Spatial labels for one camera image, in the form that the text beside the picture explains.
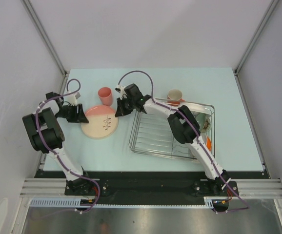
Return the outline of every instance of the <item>light blue table surface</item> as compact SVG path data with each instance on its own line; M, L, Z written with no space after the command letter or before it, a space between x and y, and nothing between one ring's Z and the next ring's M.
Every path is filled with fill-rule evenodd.
M79 103L84 110L100 105L98 90L114 90L119 79L133 69L73 69L69 79L81 82ZM154 97L166 98L177 88L186 101L215 107L216 160L228 171L262 171L262 164L246 117L241 96L231 68L162 68L142 69L154 82ZM135 83L143 95L151 93L149 79L143 74L130 74L122 85ZM70 90L77 88L71 82ZM65 134L65 148L70 156L88 171L203 171L199 163L133 153L128 146L135 113L119 118L117 130L108 138L96 140L85 136L80 124L59 119ZM46 158L45 171L60 171L56 162Z

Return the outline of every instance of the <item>metal floor panel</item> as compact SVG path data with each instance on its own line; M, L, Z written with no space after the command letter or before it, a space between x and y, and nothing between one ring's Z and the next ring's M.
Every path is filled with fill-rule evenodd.
M248 200L245 211L215 215L196 209L93 209L87 214L31 207L23 234L282 234L273 200ZM239 207L232 201L231 207Z

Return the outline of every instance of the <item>pink plate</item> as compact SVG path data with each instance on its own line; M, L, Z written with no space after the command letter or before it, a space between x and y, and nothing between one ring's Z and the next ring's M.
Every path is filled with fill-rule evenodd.
M111 135L117 128L118 118L115 110L109 106L95 106L85 113L89 123L82 123L83 133L94 139L102 139Z

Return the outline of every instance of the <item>pink cup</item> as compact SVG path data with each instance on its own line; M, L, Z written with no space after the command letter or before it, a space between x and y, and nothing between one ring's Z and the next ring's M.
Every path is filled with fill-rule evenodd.
M111 106L113 104L112 90L109 87L100 88L98 95L103 105Z

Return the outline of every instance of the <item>wire dish rack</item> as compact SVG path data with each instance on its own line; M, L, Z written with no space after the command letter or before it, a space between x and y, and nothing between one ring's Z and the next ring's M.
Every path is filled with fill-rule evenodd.
M166 99L157 98L157 100L168 104ZM211 153L215 156L215 108L211 105L195 102L181 102L183 102L183 105L187 105L191 111L191 103L204 108L203 112L207 114L211 122L211 129L206 135L212 142ZM192 113L196 116L200 112L195 110ZM187 159L198 162L191 151L173 137L168 121L154 115L136 112L129 139L129 147L137 154Z

